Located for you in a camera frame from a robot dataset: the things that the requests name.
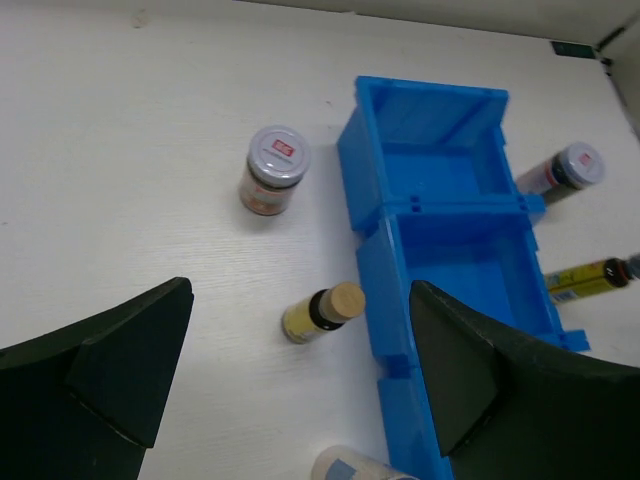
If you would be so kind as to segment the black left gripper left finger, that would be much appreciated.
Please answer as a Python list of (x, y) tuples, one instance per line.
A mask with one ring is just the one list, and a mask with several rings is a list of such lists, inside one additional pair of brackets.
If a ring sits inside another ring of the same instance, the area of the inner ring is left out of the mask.
[(194, 303), (172, 278), (1, 351), (4, 479), (135, 479), (154, 447)]

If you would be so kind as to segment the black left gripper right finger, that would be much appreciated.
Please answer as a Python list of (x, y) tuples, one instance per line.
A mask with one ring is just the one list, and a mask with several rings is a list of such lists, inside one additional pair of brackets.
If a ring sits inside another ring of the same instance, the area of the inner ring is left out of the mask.
[(639, 371), (573, 353), (426, 281), (410, 319), (440, 454), (458, 479), (635, 479)]

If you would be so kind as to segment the yellow label dark-cap bottle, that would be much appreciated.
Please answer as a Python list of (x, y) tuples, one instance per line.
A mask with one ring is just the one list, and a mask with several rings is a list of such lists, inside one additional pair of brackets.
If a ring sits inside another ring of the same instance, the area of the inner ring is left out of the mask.
[(639, 279), (639, 254), (611, 257), (544, 275), (555, 305), (624, 289)]

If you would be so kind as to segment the blue label silver-lid jar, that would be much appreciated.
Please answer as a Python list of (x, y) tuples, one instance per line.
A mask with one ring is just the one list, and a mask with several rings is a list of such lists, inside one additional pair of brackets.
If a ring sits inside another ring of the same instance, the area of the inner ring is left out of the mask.
[(332, 446), (322, 451), (312, 469), (312, 480), (416, 480), (416, 477), (366, 456), (350, 447)]

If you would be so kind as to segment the tan-cap yellow bottle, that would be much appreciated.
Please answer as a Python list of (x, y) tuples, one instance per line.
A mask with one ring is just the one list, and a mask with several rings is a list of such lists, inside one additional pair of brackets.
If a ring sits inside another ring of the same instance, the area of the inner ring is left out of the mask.
[(364, 313), (366, 297), (359, 285), (342, 282), (289, 306), (281, 325), (293, 343), (306, 344), (342, 328)]

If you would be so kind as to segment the grey-lid brown spice jar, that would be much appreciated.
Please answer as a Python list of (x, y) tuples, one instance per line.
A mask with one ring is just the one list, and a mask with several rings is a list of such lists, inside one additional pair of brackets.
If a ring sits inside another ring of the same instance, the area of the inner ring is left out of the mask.
[(574, 142), (516, 179), (523, 194), (540, 195), (546, 205), (598, 185), (605, 177), (600, 153), (584, 142)]

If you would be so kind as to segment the grey-lid dark spice jar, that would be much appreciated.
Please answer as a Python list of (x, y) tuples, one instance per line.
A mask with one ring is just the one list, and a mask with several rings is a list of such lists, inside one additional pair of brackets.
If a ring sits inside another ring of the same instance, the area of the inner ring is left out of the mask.
[(284, 212), (308, 171), (311, 149), (297, 131), (271, 125), (252, 137), (239, 184), (243, 205), (262, 216)]

